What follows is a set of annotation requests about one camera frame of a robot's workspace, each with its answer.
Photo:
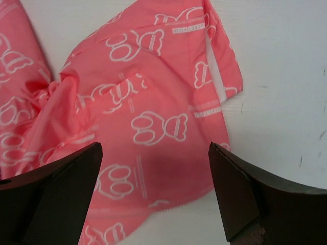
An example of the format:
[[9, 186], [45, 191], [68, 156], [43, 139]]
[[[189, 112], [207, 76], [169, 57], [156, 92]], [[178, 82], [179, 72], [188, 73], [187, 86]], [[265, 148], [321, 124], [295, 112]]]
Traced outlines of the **pink printed hooded jacket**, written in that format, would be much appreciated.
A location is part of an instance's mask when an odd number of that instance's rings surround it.
[[117, 244], [151, 214], [213, 188], [221, 104], [242, 75], [210, 1], [135, 1], [52, 80], [20, 1], [1, 1], [1, 177], [97, 141], [103, 160], [79, 244]]

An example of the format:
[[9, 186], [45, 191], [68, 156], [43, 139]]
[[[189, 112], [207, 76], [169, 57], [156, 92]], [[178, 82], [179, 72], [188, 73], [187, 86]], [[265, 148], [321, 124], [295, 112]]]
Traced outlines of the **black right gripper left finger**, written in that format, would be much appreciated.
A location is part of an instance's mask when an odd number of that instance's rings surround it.
[[78, 244], [102, 157], [94, 142], [1, 180], [1, 244]]

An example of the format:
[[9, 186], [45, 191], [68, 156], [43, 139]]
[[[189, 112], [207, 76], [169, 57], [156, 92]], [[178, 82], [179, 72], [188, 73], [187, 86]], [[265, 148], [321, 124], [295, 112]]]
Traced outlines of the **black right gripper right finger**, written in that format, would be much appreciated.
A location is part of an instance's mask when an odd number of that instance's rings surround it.
[[326, 244], [326, 190], [296, 183], [209, 147], [214, 189], [230, 244]]

